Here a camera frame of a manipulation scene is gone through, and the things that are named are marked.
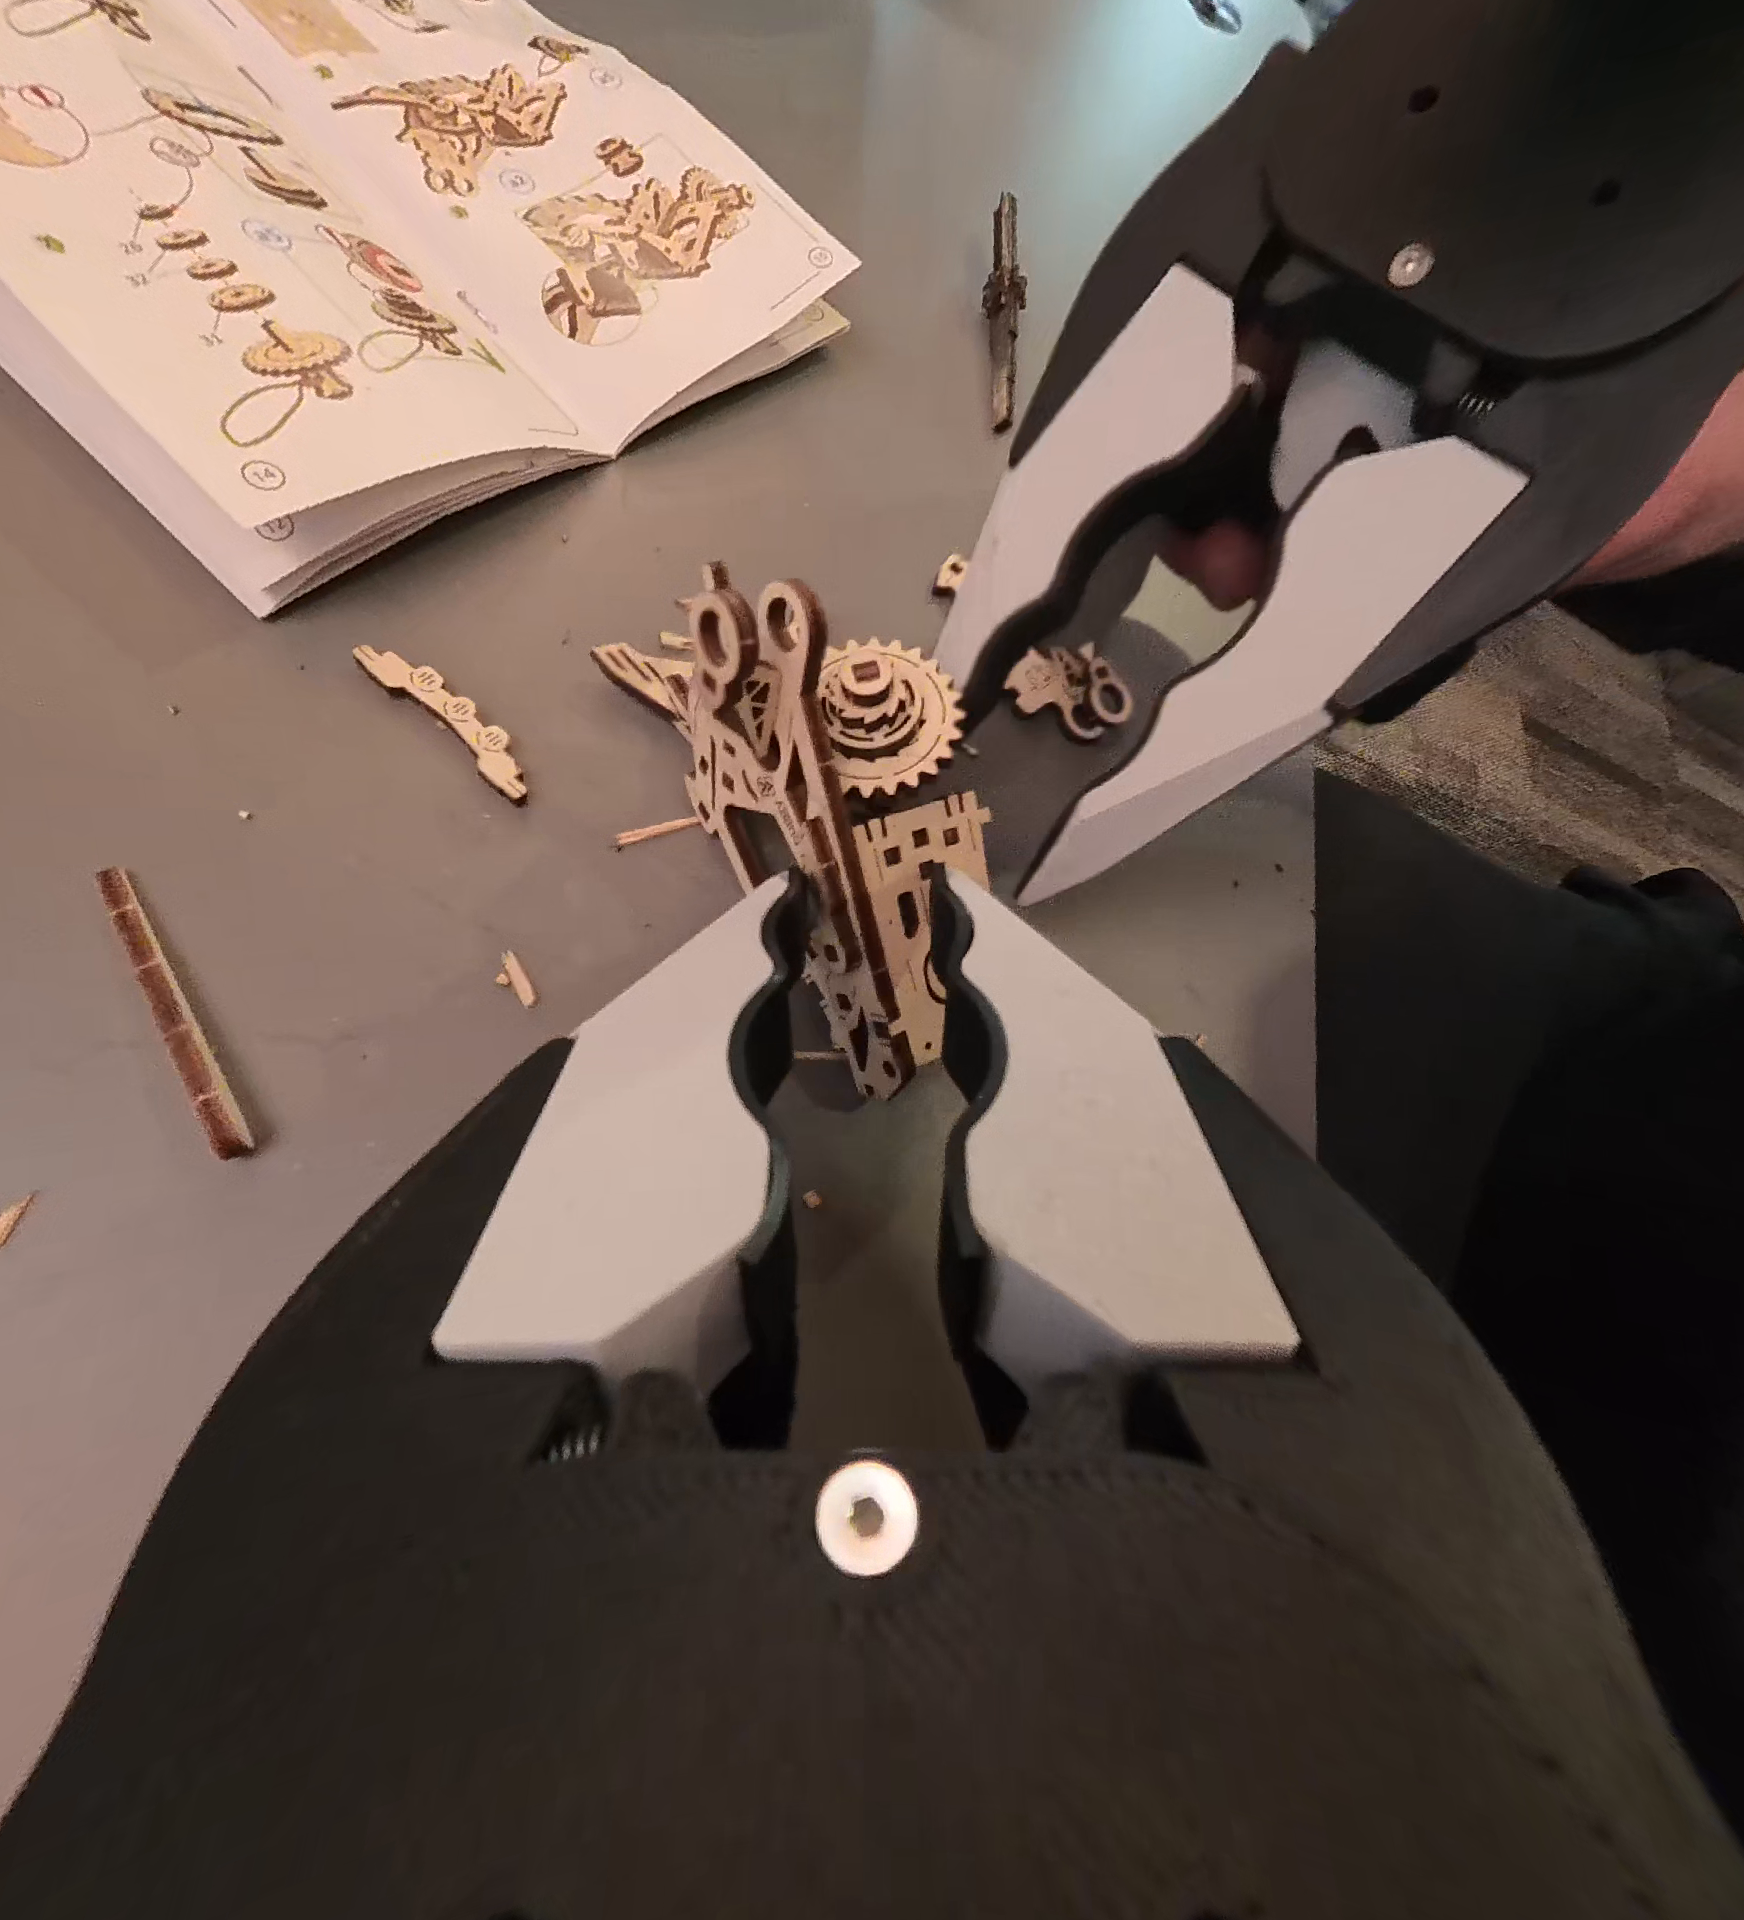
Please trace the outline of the person's right hand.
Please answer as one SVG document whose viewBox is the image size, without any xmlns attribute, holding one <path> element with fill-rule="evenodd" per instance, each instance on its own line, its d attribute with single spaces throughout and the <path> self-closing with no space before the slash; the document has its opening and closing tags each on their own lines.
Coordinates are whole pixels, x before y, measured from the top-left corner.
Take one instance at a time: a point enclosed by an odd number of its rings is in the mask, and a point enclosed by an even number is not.
<svg viewBox="0 0 1744 1920">
<path fill-rule="evenodd" d="M 1237 520 L 1197 530 L 1171 527 L 1158 556 L 1217 613 L 1257 603 L 1271 562 L 1266 537 Z"/>
</svg>

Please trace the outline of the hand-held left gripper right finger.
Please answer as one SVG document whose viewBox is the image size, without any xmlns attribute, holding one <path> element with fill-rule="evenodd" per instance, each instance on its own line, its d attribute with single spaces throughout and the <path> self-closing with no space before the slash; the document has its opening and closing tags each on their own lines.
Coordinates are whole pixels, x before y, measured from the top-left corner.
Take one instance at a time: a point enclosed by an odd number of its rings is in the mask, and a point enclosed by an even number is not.
<svg viewBox="0 0 1744 1920">
<path fill-rule="evenodd" d="M 968 876 L 932 877 L 938 1298 L 977 1397 L 1113 1366 L 1282 1366 L 1299 1331 L 1171 1042 Z"/>
</svg>

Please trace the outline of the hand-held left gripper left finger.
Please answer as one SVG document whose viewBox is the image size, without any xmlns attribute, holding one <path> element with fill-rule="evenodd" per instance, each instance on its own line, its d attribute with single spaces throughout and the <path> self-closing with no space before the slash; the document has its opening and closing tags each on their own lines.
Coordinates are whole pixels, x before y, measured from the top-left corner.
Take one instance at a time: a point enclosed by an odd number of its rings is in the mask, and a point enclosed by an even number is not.
<svg viewBox="0 0 1744 1920">
<path fill-rule="evenodd" d="M 445 1362 L 576 1362 L 708 1392 L 744 1357 L 770 1147 L 732 1042 L 778 980 L 778 876 L 584 1021 L 433 1326 Z"/>
</svg>

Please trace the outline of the curved notched wooden strip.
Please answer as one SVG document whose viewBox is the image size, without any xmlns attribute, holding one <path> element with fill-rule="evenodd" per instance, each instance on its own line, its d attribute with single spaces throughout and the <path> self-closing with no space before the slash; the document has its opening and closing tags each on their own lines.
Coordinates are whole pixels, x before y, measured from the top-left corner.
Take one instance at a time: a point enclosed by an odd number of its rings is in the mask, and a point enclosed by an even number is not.
<svg viewBox="0 0 1744 1920">
<path fill-rule="evenodd" d="M 351 656 L 384 690 L 413 702 L 440 726 L 448 728 L 473 757 L 478 775 L 505 801 L 528 801 L 528 786 L 517 756 L 513 756 L 511 734 L 484 720 L 469 696 L 453 692 L 438 668 L 410 663 L 394 651 L 371 645 L 354 646 Z"/>
</svg>

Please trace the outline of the open instruction booklet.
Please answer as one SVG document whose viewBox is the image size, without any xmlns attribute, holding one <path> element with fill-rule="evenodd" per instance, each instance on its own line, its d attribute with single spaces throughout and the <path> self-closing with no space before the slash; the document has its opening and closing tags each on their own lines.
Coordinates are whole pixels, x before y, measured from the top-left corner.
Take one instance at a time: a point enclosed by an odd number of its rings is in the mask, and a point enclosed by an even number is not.
<svg viewBox="0 0 1744 1920">
<path fill-rule="evenodd" d="M 858 266 L 531 5 L 0 3 L 0 370 L 261 618 L 825 349 Z"/>
</svg>

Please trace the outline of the wooden part with two rings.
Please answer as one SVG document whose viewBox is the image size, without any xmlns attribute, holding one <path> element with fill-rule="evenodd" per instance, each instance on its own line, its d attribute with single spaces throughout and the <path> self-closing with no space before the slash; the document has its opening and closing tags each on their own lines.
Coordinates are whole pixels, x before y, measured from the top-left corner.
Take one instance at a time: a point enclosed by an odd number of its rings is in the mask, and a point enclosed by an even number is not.
<svg viewBox="0 0 1744 1920">
<path fill-rule="evenodd" d="M 1085 746 L 1123 728 L 1132 714 L 1132 692 L 1092 643 L 1076 648 L 1033 646 L 1005 677 L 1021 716 L 1053 712 L 1062 734 Z"/>
</svg>

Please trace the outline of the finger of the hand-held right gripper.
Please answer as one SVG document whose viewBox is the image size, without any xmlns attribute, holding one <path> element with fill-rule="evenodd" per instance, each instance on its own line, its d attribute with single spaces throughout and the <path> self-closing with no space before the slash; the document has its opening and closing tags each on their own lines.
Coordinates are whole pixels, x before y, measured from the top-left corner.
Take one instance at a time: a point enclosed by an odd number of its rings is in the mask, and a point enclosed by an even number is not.
<svg viewBox="0 0 1744 1920">
<path fill-rule="evenodd" d="M 1163 692 L 1145 740 L 1076 800 L 1018 899 L 1107 872 L 1324 734 L 1337 690 L 1524 486 L 1476 448 L 1398 448 L 1325 470 L 1285 527 L 1253 621 Z"/>
<path fill-rule="evenodd" d="M 1236 303 L 1169 268 L 1039 435 L 1015 448 L 936 659 L 973 721 L 1080 606 L 1108 551 L 1147 516 L 1187 532 L 1269 532 L 1267 428 L 1237 358 Z"/>
</svg>

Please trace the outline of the wooden gear model assembly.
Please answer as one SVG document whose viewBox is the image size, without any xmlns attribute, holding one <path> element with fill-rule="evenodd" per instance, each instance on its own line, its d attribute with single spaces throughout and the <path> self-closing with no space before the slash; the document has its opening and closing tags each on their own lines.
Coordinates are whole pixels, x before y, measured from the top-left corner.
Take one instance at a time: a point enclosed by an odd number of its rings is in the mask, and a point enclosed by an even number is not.
<svg viewBox="0 0 1744 1920">
<path fill-rule="evenodd" d="M 860 1095 L 890 1099 L 944 1036 L 928 873 L 989 886 L 979 795 L 914 794 L 962 740 L 954 680 L 914 646 L 831 643 L 802 583 L 750 603 L 717 561 L 679 611 L 687 630 L 666 656 L 612 643 L 596 666 L 687 740 L 689 801 L 740 883 L 806 876 L 806 979 Z"/>
</svg>

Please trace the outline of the straight wooden offcut stick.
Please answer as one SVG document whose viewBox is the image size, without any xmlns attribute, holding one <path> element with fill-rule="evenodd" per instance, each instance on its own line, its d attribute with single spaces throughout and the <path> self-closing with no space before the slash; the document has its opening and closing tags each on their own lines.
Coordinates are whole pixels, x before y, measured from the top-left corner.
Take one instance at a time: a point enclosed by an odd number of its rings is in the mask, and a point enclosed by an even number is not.
<svg viewBox="0 0 1744 1920">
<path fill-rule="evenodd" d="M 252 1126 L 237 1103 L 231 1081 L 212 1053 L 206 1030 L 130 873 L 117 865 L 102 868 L 95 873 L 95 883 L 129 970 L 150 1011 L 165 1057 L 212 1156 L 237 1161 L 254 1155 Z"/>
</svg>

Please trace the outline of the dark thin wooden part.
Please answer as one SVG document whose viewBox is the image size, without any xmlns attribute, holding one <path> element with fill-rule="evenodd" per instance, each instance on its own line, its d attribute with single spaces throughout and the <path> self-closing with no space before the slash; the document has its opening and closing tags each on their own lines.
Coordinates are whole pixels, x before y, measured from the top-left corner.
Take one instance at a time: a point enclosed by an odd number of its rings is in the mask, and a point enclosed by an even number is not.
<svg viewBox="0 0 1744 1920">
<path fill-rule="evenodd" d="M 990 266 L 980 289 L 986 327 L 990 429 L 1015 423 L 1018 387 L 1018 333 L 1029 284 L 1018 257 L 1018 199 L 1005 190 L 993 211 Z"/>
</svg>

